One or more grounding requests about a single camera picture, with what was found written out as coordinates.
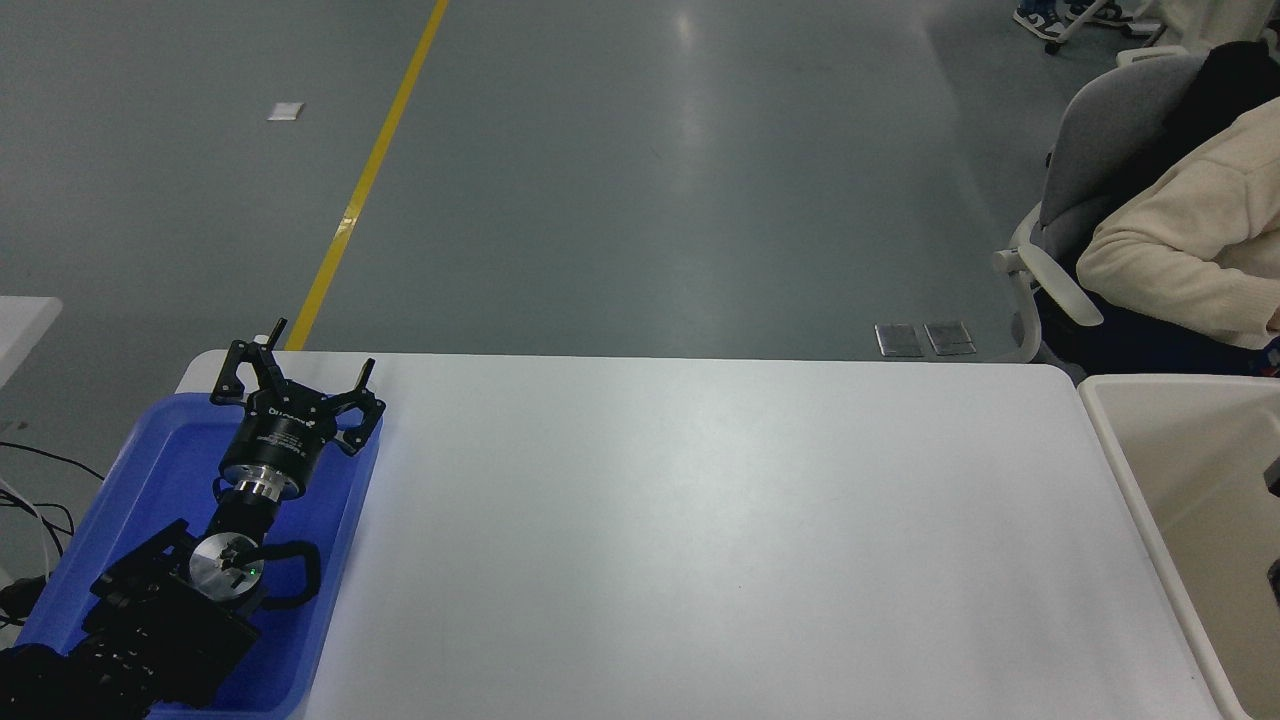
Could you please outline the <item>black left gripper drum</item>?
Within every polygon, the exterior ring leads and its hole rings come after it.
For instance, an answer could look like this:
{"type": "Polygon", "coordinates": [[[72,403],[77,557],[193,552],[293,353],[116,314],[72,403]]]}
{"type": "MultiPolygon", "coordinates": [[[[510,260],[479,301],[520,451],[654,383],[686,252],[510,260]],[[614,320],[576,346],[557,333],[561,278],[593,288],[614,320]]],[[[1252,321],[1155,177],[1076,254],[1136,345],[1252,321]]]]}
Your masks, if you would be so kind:
{"type": "Polygon", "coordinates": [[[244,419],[219,462],[232,480],[246,468],[270,468],[294,484],[310,483],[325,443],[333,437],[333,415],[321,413],[325,396],[287,389],[260,389],[244,401],[244,419]]]}

